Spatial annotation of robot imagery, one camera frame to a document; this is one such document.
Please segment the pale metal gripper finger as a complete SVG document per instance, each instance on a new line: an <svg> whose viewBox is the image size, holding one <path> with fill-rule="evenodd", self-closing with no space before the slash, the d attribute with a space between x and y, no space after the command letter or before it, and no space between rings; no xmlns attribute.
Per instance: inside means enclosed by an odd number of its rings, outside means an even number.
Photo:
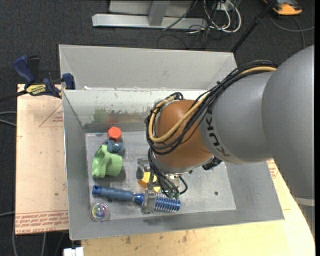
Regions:
<svg viewBox="0 0 320 256"><path fill-rule="evenodd" d="M155 210L156 199L157 199L157 194L154 192L154 190L153 189L149 190L148 191L148 209L150 213L152 213Z"/></svg>
<svg viewBox="0 0 320 256"><path fill-rule="evenodd" d="M149 196L149 191L145 190L143 194L143 203L141 205L141 212L143 214L149 214L149 209L148 209L148 196Z"/></svg>

